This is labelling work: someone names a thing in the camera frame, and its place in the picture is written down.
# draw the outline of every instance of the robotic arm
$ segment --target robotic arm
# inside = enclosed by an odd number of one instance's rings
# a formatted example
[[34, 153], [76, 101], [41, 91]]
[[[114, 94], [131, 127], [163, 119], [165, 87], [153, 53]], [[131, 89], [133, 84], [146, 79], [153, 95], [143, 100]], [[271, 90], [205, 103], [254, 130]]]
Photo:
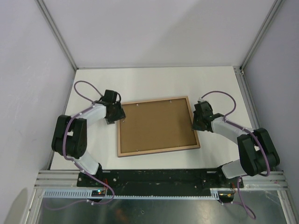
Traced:
[[[66, 155], [74, 160], [80, 167], [91, 175], [95, 175], [100, 164], [86, 151], [87, 148], [87, 128], [100, 119], [106, 119], [107, 124], [126, 117], [121, 106], [120, 95], [112, 90], [106, 90], [104, 96], [95, 101], [93, 108], [86, 113], [79, 115], [71, 124], [66, 139]], [[57, 119], [56, 128], [52, 140], [52, 149], [63, 156], [63, 138], [66, 126], [71, 120], [71, 116], [61, 115]]]
[[231, 179], [246, 174], [255, 176], [266, 170], [266, 161], [261, 151], [256, 151], [256, 142], [244, 129], [249, 130], [257, 137], [270, 167], [275, 167], [280, 163], [279, 156], [266, 129], [253, 130], [240, 125], [234, 126], [232, 125], [233, 122], [228, 119], [224, 120], [222, 114], [213, 114], [211, 105], [204, 100], [198, 101], [194, 106], [192, 124], [194, 130], [220, 134], [238, 145], [240, 159], [225, 164], [221, 168], [226, 178]]
[[[81, 114], [72, 122], [66, 139], [66, 155], [74, 160], [86, 172], [95, 175], [101, 173], [101, 165], [86, 151], [87, 128], [100, 119], [106, 119], [107, 124], [126, 117], [121, 106], [120, 95], [112, 90], [106, 90], [104, 96], [95, 101], [93, 108]], [[229, 120], [224, 120], [222, 114], [213, 114], [211, 105], [204, 100], [198, 101], [195, 106], [192, 128], [197, 131], [209, 131], [220, 134], [238, 145], [240, 159], [221, 166], [222, 173], [227, 179], [241, 175], [255, 176], [267, 169], [266, 161], [260, 150], [256, 151], [256, 142], [252, 136], [245, 132], [252, 132], [260, 142], [266, 154], [270, 167], [280, 163], [279, 156], [273, 142], [264, 128], [253, 130], [240, 125], [231, 125]], [[61, 115], [57, 124], [52, 141], [52, 149], [63, 155], [63, 138], [66, 126], [71, 116]]]

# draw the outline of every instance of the white arm segment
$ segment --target white arm segment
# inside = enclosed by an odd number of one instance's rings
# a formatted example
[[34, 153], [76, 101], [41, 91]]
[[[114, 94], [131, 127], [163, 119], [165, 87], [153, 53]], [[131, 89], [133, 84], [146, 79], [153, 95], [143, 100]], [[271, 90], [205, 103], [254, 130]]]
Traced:
[[236, 161], [227, 163], [227, 164], [223, 165], [221, 169], [222, 169], [225, 177], [228, 179], [247, 174], [243, 170], [240, 160], [236, 160]]
[[[212, 121], [211, 125], [214, 133], [226, 137], [227, 139], [233, 141], [237, 145], [238, 145], [237, 138], [242, 134], [248, 134], [239, 128], [236, 128], [228, 123], [225, 123], [223, 117], [216, 118], [215, 120]], [[244, 127], [244, 128], [253, 132], [252, 128], [249, 127]]]
[[90, 111], [78, 116], [87, 120], [87, 127], [94, 124], [96, 121], [106, 117], [106, 107], [102, 104], [95, 104]]
[[[239, 128], [236, 128], [228, 123], [225, 123], [223, 117], [216, 118], [212, 121], [212, 130], [214, 133], [220, 134], [227, 139], [233, 141], [238, 145], [237, 138], [242, 134], [248, 134], [242, 131]], [[236, 160], [230, 162], [228, 164], [223, 165], [222, 171], [226, 178], [231, 179], [237, 176], [246, 175], [246, 172], [243, 170], [240, 160]]]
[[85, 151], [84, 155], [79, 159], [75, 159], [74, 157], [68, 156], [68, 158], [72, 158], [80, 167], [83, 168], [84, 172], [90, 173], [91, 175], [95, 175], [98, 171], [99, 164], [93, 157], [89, 154], [88, 151]]
[[[94, 124], [96, 121], [103, 119], [106, 117], [106, 107], [102, 104], [95, 104], [93, 109], [90, 111], [79, 115], [77, 118], [84, 118], [87, 120], [87, 127]], [[90, 173], [91, 175], [95, 175], [98, 171], [99, 164], [93, 157], [89, 154], [88, 151], [85, 151], [84, 155], [79, 159], [75, 159], [73, 157], [68, 156], [68, 158], [72, 158], [80, 167], [83, 168], [85, 172]]]

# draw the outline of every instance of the black mounting base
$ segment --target black mounting base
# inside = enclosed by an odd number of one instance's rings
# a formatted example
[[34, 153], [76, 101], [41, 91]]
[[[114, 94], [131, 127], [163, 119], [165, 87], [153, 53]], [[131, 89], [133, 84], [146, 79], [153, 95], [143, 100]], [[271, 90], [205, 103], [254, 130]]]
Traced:
[[[221, 168], [104, 170], [101, 176], [117, 196], [210, 196], [210, 188], [237, 186], [237, 178], [226, 179]], [[77, 186], [102, 187], [83, 173], [78, 176]]]

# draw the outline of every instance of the white wall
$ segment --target white wall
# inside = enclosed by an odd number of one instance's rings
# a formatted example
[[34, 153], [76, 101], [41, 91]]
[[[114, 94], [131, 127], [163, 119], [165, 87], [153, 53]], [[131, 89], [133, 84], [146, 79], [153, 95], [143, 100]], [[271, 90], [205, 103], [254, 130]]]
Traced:
[[0, 223], [16, 224], [49, 159], [74, 71], [33, 0], [2, 2], [0, 30]]
[[240, 65], [274, 0], [45, 0], [82, 67]]
[[299, 1], [287, 0], [245, 69], [299, 209]]

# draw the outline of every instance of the aluminum frame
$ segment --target aluminum frame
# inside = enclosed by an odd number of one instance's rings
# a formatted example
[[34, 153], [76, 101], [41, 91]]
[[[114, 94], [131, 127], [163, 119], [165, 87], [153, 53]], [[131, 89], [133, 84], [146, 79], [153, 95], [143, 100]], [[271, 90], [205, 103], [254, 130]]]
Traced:
[[66, 46], [66, 43], [65, 43], [61, 33], [59, 32], [56, 23], [54, 22], [49, 10], [47, 9], [47, 6], [45, 5], [43, 0], [35, 0], [35, 1], [36, 1], [38, 8], [41, 11], [41, 13], [43, 14], [47, 24], [49, 25], [50, 30], [52, 31], [53, 35], [55, 36], [61, 50], [64, 52], [66, 58], [70, 62], [74, 71], [76, 71], [78, 69], [78, 67], [77, 67], [68, 47]]
[[[79, 171], [67, 170], [44, 170], [40, 171], [34, 192], [31, 197], [27, 212], [22, 224], [35, 224], [38, 220], [39, 210], [43, 198], [88, 198], [92, 189], [98, 188], [80, 188], [77, 187]], [[256, 175], [254, 177], [243, 177], [244, 188], [241, 191], [277, 191], [279, 199], [288, 224], [298, 223], [298, 214], [292, 206], [287, 181], [283, 171], [272, 171], [270, 176], [263, 177]], [[231, 189], [218, 188], [210, 189], [211, 197], [190, 197], [191, 200], [218, 200], [218, 191], [231, 191]], [[186, 197], [127, 197], [117, 196], [115, 199], [182, 199]]]
[[234, 67], [235, 76], [237, 78], [242, 97], [244, 99], [245, 107], [249, 116], [249, 120], [254, 129], [260, 128], [260, 121], [257, 117], [256, 106], [253, 102], [251, 92], [248, 88], [248, 83], [244, 76], [244, 72], [239, 67]]
[[258, 48], [258, 46], [261, 43], [263, 37], [267, 33], [269, 27], [273, 23], [276, 15], [280, 11], [280, 9], [281, 9], [284, 2], [285, 2], [285, 0], [275, 0], [275, 2], [273, 3], [270, 11], [268, 12], [268, 14], [266, 16], [266, 19], [264, 20], [261, 28], [259, 29], [259, 31], [258, 31], [258, 33], [257, 33], [250, 49], [249, 49], [249, 51], [247, 52], [241, 66], [240, 66], [241, 70], [244, 70], [245, 67], [247, 66], [247, 64], [249, 63], [250, 59], [254, 55], [256, 49]]

